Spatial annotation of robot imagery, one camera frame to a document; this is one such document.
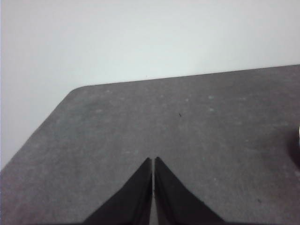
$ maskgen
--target black object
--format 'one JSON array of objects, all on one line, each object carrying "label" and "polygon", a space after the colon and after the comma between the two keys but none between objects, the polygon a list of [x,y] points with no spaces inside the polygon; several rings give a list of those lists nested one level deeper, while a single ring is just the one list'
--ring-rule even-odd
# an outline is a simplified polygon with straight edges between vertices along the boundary
[{"label": "black object", "polygon": [[155,194],[172,224],[223,222],[223,219],[190,193],[161,158],[155,159]]},{"label": "black object", "polygon": [[147,205],[150,205],[151,197],[152,164],[151,159],[147,158],[125,185],[89,216],[84,224],[140,224],[143,215],[150,215]]},{"label": "black object", "polygon": [[[160,225],[254,225],[225,222],[189,192],[159,157],[155,159],[154,177],[158,214],[166,218],[159,221]],[[68,225],[146,225],[151,202],[152,164],[147,158],[125,185],[83,223]]]}]

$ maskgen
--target white wall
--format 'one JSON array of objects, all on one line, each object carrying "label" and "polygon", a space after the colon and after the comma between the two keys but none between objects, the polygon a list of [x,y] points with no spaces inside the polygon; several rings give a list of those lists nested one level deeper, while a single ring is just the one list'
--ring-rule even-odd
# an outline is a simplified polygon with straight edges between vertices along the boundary
[{"label": "white wall", "polygon": [[1,168],[76,87],[299,63],[299,0],[2,0]]}]

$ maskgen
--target gray table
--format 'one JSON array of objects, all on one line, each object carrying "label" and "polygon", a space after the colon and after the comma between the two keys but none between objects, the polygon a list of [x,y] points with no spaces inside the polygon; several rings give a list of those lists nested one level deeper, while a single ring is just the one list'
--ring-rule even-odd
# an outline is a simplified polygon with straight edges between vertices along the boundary
[{"label": "gray table", "polygon": [[300,66],[78,88],[2,170],[1,224],[81,222],[156,156],[225,220],[300,224],[299,96]]}]

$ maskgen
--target dark spot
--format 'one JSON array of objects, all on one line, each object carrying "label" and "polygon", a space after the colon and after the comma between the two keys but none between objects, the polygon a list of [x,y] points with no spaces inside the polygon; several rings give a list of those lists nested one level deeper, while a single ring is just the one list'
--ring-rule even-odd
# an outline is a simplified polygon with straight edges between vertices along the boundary
[{"label": "dark spot", "polygon": [[299,149],[299,128],[295,127],[291,131],[286,132],[287,139],[287,153],[289,154],[291,160],[300,169],[300,149]]}]

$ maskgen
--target table surface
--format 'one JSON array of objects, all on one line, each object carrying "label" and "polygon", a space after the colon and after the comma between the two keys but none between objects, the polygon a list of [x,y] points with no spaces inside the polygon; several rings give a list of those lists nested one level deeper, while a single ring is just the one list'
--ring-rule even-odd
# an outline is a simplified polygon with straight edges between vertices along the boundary
[{"label": "table surface", "polygon": [[81,222],[160,156],[223,219],[297,225],[299,96],[300,65],[78,88],[1,171],[1,224]]}]

